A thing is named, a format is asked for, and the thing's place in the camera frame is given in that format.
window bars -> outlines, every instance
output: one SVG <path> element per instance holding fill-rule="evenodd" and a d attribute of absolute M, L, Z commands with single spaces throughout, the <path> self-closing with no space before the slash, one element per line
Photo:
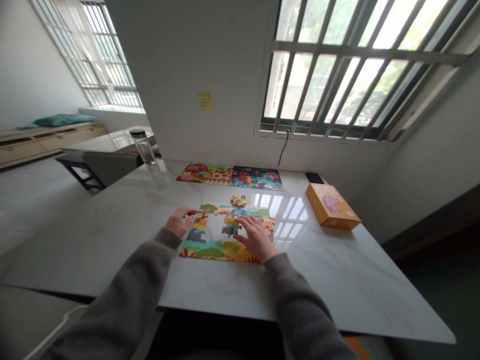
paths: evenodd
<path fill-rule="evenodd" d="M 432 69 L 469 58 L 449 49 L 476 3 L 283 0 L 260 130 L 386 140 Z"/>
<path fill-rule="evenodd" d="M 81 1 L 101 57 L 113 80 L 113 91 L 75 43 L 72 32 L 50 0 L 31 0 L 53 42 L 65 59 L 91 106 L 142 108 L 142 102 L 104 2 Z"/>

orange puzzle box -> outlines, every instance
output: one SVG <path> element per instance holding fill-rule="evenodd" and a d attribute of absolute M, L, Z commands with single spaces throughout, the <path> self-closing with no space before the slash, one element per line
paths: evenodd
<path fill-rule="evenodd" d="M 352 230 L 362 222 L 334 186 L 311 183 L 306 196 L 322 226 Z"/>

gray sweater sleeve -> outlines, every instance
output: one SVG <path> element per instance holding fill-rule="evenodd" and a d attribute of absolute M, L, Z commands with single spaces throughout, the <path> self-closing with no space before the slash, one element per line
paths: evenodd
<path fill-rule="evenodd" d="M 358 359 L 325 303 L 295 270 L 287 254 L 278 254 L 264 265 L 273 282 L 278 324 L 295 359 Z"/>
<path fill-rule="evenodd" d="M 162 228 L 126 260 L 106 291 L 42 359 L 130 359 L 157 308 L 182 239 Z"/>

colorful puzzle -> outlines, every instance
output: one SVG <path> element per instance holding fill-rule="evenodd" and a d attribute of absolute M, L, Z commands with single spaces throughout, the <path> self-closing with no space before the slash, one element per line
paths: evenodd
<path fill-rule="evenodd" d="M 230 185 L 233 166 L 192 162 L 176 178 L 177 181 L 215 185 Z"/>
<path fill-rule="evenodd" d="M 227 234 L 227 238 L 231 238 L 233 235 L 237 235 L 239 233 L 239 229 L 242 228 L 238 222 L 235 221 L 235 215 L 231 215 L 230 217 L 225 216 L 225 220 L 223 221 L 225 224 L 224 227 L 221 229 L 222 234 Z"/>
<path fill-rule="evenodd" d="M 240 215 L 257 217 L 272 241 L 272 246 L 275 246 L 275 219 L 270 217 L 268 208 L 237 208 L 231 204 L 209 202 L 200 206 L 179 256 L 261 264 L 262 261 L 257 256 L 232 237 L 242 228 L 235 221 L 235 217 Z"/>
<path fill-rule="evenodd" d="M 230 186 L 283 191 L 279 172 L 260 167 L 234 166 Z"/>
<path fill-rule="evenodd" d="M 231 197 L 230 203 L 237 208 L 242 208 L 247 205 L 247 196 L 245 195 L 233 195 Z"/>

curtain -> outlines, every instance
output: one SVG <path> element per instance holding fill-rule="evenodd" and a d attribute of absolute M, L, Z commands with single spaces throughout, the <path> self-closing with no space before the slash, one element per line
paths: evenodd
<path fill-rule="evenodd" d="M 95 40 L 84 7 L 79 0 L 51 0 L 60 12 L 63 21 L 71 31 L 75 44 L 83 51 L 95 71 L 107 84 L 108 91 L 114 90 L 112 74 L 102 58 L 102 52 Z"/>

